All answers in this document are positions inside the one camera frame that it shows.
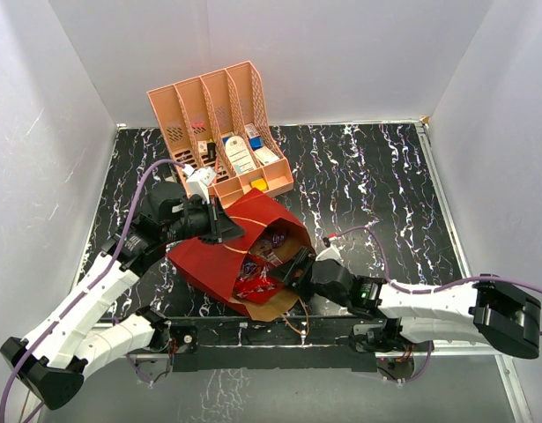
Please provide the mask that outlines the red snack packet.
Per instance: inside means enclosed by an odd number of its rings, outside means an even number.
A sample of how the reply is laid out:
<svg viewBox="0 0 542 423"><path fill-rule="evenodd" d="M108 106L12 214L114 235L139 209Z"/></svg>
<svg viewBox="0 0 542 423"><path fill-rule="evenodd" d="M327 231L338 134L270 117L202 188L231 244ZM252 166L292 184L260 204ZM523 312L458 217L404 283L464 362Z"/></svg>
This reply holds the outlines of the red snack packet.
<svg viewBox="0 0 542 423"><path fill-rule="evenodd" d="M284 288L284 284L270 274L273 268L272 264L247 256L234 282L234 295L259 305L267 302Z"/></svg>

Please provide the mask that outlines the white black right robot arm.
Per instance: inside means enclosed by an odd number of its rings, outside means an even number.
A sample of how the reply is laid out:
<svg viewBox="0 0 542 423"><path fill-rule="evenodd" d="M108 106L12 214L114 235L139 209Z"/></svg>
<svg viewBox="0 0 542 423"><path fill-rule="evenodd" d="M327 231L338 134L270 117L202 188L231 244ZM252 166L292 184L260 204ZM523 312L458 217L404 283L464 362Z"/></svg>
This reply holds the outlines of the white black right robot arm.
<svg viewBox="0 0 542 423"><path fill-rule="evenodd" d="M464 341L521 359L539 356L540 301L493 275L445 286L412 286L356 276L338 260L306 248L269 275L304 300L318 295L372 322L372 328L353 333L355 343L366 351Z"/></svg>

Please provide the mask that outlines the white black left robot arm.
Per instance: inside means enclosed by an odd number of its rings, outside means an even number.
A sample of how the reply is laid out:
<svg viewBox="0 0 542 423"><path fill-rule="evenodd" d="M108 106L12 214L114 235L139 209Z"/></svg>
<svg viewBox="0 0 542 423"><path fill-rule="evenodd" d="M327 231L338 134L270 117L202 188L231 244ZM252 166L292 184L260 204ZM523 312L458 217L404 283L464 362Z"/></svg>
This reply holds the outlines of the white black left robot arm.
<svg viewBox="0 0 542 423"><path fill-rule="evenodd" d="M140 349L164 351L168 319L142 307L100 335L93 326L167 251L186 240L216 245L242 237L244 229L216 197L188 196L176 182L160 182L135 196L124 226L102 246L77 286L36 329L8 338L0 353L19 379L50 410L65 406L84 381L110 362Z"/></svg>

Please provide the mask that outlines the red brown paper bag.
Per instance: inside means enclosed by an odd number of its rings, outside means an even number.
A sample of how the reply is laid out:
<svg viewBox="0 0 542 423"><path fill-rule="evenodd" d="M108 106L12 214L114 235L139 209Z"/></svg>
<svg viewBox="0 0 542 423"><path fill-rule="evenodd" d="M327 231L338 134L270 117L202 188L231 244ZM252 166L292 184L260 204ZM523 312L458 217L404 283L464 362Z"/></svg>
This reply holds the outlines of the red brown paper bag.
<svg viewBox="0 0 542 423"><path fill-rule="evenodd" d="M196 289L210 295L242 315L258 322L271 322L284 316L301 297L284 287L262 305L237 298L234 282L243 260L256 257L274 266L289 261L301 247L315 251L307 228L274 199L258 189L226 208L227 215L242 226L245 235L222 244L208 245L194 239L183 241L167 254L168 260ZM286 229L286 242L270 254L259 250L259 236L267 228Z"/></svg>

